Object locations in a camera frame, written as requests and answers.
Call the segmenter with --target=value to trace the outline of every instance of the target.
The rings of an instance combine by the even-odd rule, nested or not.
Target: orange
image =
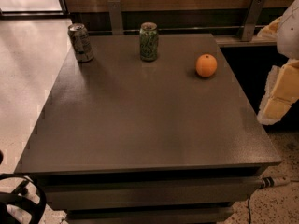
[[[196,72],[201,77],[211,77],[217,69],[217,60],[210,54],[203,54],[196,61]]]

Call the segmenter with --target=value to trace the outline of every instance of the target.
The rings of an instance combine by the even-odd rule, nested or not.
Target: can lid
[[[145,22],[141,25],[141,28],[145,31],[153,31],[157,29],[157,24],[153,22]]]
[[[78,31],[84,28],[84,24],[74,23],[68,27],[70,31]]]

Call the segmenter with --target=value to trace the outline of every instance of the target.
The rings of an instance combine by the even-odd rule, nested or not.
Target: gray table
[[[91,37],[89,63],[77,64],[70,50],[16,170],[41,180],[53,208],[138,213],[121,210],[103,223],[218,221],[229,216],[228,203],[259,187],[257,175],[280,163],[212,35],[159,42],[152,63],[140,61],[138,36]],[[208,79],[194,70],[203,53],[218,61]],[[84,185],[70,188],[78,178]]]

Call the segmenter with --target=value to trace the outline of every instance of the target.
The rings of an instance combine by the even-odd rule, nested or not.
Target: speckled floor
[[[282,158],[279,166],[270,167],[263,177],[288,177],[287,186],[260,189],[250,199],[252,224],[299,223],[299,131],[269,132]],[[221,224],[248,224],[248,202],[234,204],[235,213]]]

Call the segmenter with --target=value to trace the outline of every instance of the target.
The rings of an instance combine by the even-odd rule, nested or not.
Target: can
[[[93,50],[84,24],[74,23],[68,27],[68,36],[78,62],[86,63],[93,58]]]
[[[155,61],[158,57],[159,35],[157,25],[145,22],[140,28],[140,59],[146,62]]]

